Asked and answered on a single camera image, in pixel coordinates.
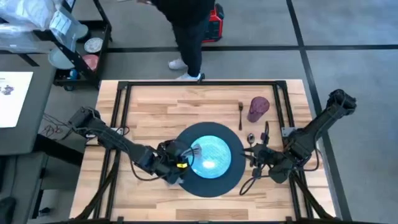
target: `black metal frame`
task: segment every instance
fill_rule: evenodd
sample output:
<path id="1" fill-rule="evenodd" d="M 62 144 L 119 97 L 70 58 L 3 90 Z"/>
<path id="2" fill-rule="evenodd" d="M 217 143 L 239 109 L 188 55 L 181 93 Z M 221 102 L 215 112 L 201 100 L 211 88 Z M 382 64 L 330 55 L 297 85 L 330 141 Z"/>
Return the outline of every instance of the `black metal frame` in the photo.
<path id="1" fill-rule="evenodd" d="M 77 0 L 74 0 L 73 6 L 69 7 L 69 5 L 66 3 L 66 1 L 63 1 L 63 6 L 67 11 L 71 12 L 75 2 Z M 105 58 L 105 53 L 106 49 L 108 49 L 108 43 L 109 41 L 113 41 L 111 37 L 111 31 L 112 31 L 112 25 L 106 16 L 99 0 L 93 0 L 99 14 L 101 15 L 102 20 L 98 21 L 79 21 L 80 23 L 86 25 L 89 30 L 101 30 L 103 31 L 104 38 L 103 38 L 103 43 L 102 43 L 102 48 L 99 53 L 97 53 L 99 60 L 98 60 L 98 68 L 94 72 L 91 70 L 91 68 L 86 64 L 86 62 L 83 60 L 82 56 L 77 52 L 74 51 L 72 52 L 69 50 L 67 47 L 63 46 L 59 41 L 56 40 L 56 38 L 53 36 L 53 34 L 49 31 L 46 30 L 44 32 L 41 31 L 35 31 L 34 33 L 41 39 L 41 40 L 51 40 L 55 43 L 55 45 L 67 56 L 67 58 L 74 64 L 75 69 L 81 74 L 84 79 L 79 79 L 79 80 L 68 80 L 64 79 L 63 75 L 65 74 L 65 71 L 57 69 L 57 72 L 55 74 L 55 80 L 54 80 L 54 85 L 57 86 L 82 86 L 82 85 L 91 85 L 97 89 L 100 87 L 100 74 L 103 70 L 103 67 L 101 66 L 104 62 Z"/>
<path id="2" fill-rule="evenodd" d="M 118 113 L 118 108 L 120 104 L 120 99 L 122 95 L 122 90 L 126 89 L 126 96 L 124 99 L 124 107 L 123 107 L 123 114 L 121 118 L 121 127 L 126 126 L 127 122 L 127 114 L 128 114 L 128 108 L 129 108 L 129 102 L 130 102 L 130 97 L 131 97 L 131 89 L 133 86 L 198 86 L 198 85 L 206 85 L 206 86 L 212 86 L 212 85 L 264 85 L 264 86 L 271 86 L 273 91 L 274 91 L 274 97 L 275 97 L 275 105 L 276 105 L 276 110 L 278 114 L 278 120 L 279 120 L 279 126 L 280 126 L 280 131 L 282 133 L 282 128 L 285 127 L 284 123 L 284 116 L 282 112 L 282 105 L 280 102 L 280 96 L 279 96 L 279 90 L 282 90 L 284 101 L 285 101 L 285 106 L 287 110 L 287 117 L 289 121 L 289 127 L 294 127 L 294 118 L 293 118 L 293 112 L 292 108 L 290 105 L 290 100 L 289 100 L 289 94 L 287 91 L 287 84 L 286 81 L 284 80 L 278 80 L 278 81 L 201 81 L 201 82 L 179 82 L 179 81 L 159 81 L 159 82 L 119 82 L 118 84 L 118 90 L 116 92 L 116 97 L 115 97 L 115 104 L 113 108 L 113 114 L 112 114 L 112 121 L 111 125 L 116 125 L 116 118 L 117 118 L 117 113 Z M 285 146 L 286 142 L 286 137 L 282 137 L 282 142 L 283 145 Z M 116 153 L 114 162 L 119 166 L 120 162 L 120 153 Z M 103 184 L 103 181 L 106 177 L 106 173 L 108 170 L 109 166 L 109 151 L 105 154 L 104 161 L 103 161 L 103 167 L 101 170 L 101 180 L 100 180 L 100 186 Z M 300 180 L 303 181 L 305 185 L 307 185 L 307 182 L 305 180 L 305 174 L 304 172 L 299 172 L 299 177 Z M 113 200 L 114 200 L 114 195 L 116 191 L 116 182 L 117 182 L 117 174 L 112 180 L 110 190 L 109 190 L 109 195 L 108 195 L 108 203 L 106 206 L 106 219 L 111 218 L 111 213 L 112 213 L 112 208 L 113 208 Z M 291 177 L 289 178 L 290 182 L 290 191 L 292 194 L 292 201 L 293 201 L 293 206 L 294 206 L 294 213 L 296 219 L 301 218 L 301 211 L 300 211 L 300 202 L 299 202 L 299 197 L 297 194 L 297 189 L 295 185 L 294 179 Z M 308 218 L 313 218 L 313 212 L 311 205 L 307 201 L 307 199 L 304 199 L 305 202 L 305 208 L 307 211 L 307 217 Z M 99 218 L 100 214 L 100 209 L 101 209 L 101 201 L 96 205 L 95 212 L 94 212 L 94 219 Z"/>

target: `yellow part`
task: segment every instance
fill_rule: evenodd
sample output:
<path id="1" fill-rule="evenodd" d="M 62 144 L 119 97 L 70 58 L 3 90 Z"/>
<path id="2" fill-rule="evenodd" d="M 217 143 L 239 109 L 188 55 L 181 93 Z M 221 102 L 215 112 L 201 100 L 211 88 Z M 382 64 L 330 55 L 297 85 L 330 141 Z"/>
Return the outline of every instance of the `yellow part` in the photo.
<path id="1" fill-rule="evenodd" d="M 178 168 L 187 168 L 188 164 L 184 163 L 184 164 L 177 164 Z"/>

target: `black plate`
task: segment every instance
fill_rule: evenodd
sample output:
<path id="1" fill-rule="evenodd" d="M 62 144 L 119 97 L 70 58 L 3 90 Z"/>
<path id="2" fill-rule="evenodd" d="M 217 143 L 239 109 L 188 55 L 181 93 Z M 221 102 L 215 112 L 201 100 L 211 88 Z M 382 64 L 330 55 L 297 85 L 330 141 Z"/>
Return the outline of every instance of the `black plate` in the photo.
<path id="1" fill-rule="evenodd" d="M 229 192 L 241 180 L 246 166 L 246 160 L 241 155 L 243 145 L 232 130 L 213 122 L 194 124 L 184 130 L 177 140 L 191 146 L 203 136 L 216 136 L 225 141 L 231 150 L 231 165 L 222 176 L 214 179 L 202 178 L 190 169 L 183 176 L 184 182 L 180 185 L 187 192 L 199 197 L 217 197 Z"/>

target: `red object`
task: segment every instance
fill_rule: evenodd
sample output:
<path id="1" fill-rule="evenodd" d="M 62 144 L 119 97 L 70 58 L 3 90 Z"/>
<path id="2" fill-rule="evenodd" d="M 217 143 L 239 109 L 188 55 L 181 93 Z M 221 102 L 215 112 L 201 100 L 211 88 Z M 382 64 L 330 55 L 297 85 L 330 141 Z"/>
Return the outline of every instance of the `red object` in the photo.
<path id="1" fill-rule="evenodd" d="M 98 66 L 98 59 L 99 57 L 97 55 L 84 55 L 83 60 L 86 62 L 86 64 L 92 69 L 92 71 L 97 70 Z"/>
<path id="2" fill-rule="evenodd" d="M 205 39 L 206 42 L 217 42 L 223 37 L 224 10 L 220 4 L 215 4 L 214 9 L 210 11 L 210 22 L 207 28 Z"/>
<path id="3" fill-rule="evenodd" d="M 254 97 L 250 104 L 248 120 L 252 123 L 258 121 L 269 110 L 269 102 L 261 96 Z"/>

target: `wooden table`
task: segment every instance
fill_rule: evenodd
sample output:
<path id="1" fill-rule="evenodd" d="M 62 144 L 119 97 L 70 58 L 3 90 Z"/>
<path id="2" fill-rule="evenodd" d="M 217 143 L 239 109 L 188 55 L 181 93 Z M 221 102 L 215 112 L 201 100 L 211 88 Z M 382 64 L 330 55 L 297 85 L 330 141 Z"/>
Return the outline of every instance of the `wooden table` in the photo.
<path id="1" fill-rule="evenodd" d="M 295 125 L 303 127 L 312 119 L 303 83 L 301 80 L 286 82 Z M 107 124 L 111 121 L 117 85 L 118 81 L 103 81 L 99 91 L 96 109 Z M 123 105 L 124 95 L 125 93 L 122 94 L 120 107 Z M 250 123 L 245 116 L 255 96 L 266 97 L 271 107 L 258 122 Z M 238 130 L 239 101 L 244 104 L 242 131 Z M 268 121 L 269 147 L 282 150 L 274 94 L 269 86 L 134 86 L 127 117 L 127 125 L 131 131 L 126 137 L 156 148 L 158 143 L 176 138 L 185 128 L 202 121 L 214 121 L 229 127 L 239 136 L 244 147 L 249 147 L 246 142 L 249 133 L 254 133 L 257 142 L 260 141 L 264 123 Z M 100 180 L 103 157 L 102 147 L 86 148 L 70 217 L 77 216 L 94 196 Z M 184 191 L 179 185 L 168 186 L 163 180 L 137 180 L 131 172 L 128 156 L 122 153 L 112 220 L 118 216 L 123 216 L 126 221 L 281 221 L 287 216 L 294 218 L 289 181 L 277 184 L 270 178 L 261 179 L 246 195 L 239 196 L 242 184 L 251 177 L 252 169 L 248 164 L 243 178 L 233 190 L 220 197 L 200 198 Z M 307 168 L 314 167 L 315 164 L 316 159 L 313 156 Z M 137 174 L 149 177 L 142 171 Z M 306 176 L 312 194 L 328 213 L 335 215 L 322 160 L 320 168 L 315 172 L 306 172 Z M 107 196 L 106 192 L 101 209 L 102 217 Z M 305 217 L 299 189 L 298 196 L 302 215 Z"/>

